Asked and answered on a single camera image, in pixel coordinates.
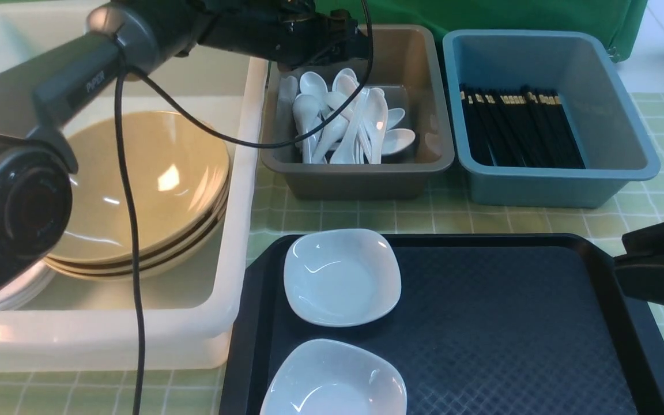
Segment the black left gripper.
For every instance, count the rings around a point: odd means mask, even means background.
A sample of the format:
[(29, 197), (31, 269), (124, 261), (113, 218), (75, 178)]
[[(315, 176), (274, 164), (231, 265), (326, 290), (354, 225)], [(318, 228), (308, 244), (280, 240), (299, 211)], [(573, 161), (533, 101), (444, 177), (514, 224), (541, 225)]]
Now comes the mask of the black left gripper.
[(282, 69), (371, 57), (371, 40), (344, 9), (314, 1), (206, 1), (210, 18), (197, 45), (275, 62)]

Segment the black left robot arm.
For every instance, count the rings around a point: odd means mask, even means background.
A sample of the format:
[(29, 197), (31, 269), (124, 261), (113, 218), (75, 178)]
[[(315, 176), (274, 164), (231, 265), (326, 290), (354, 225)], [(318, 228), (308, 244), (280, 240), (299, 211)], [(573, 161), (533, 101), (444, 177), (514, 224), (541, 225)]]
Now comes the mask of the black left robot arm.
[(77, 158), (62, 129), (112, 81), (122, 150), (122, 89), (132, 74), (175, 110), (198, 121), (149, 78), (174, 56), (206, 46), (275, 62), (280, 69), (364, 59), (371, 75), (374, 32), (347, 10), (313, 1), (110, 1), (92, 10), (85, 33), (0, 73), (0, 291), (45, 257), (71, 215), (69, 174)]

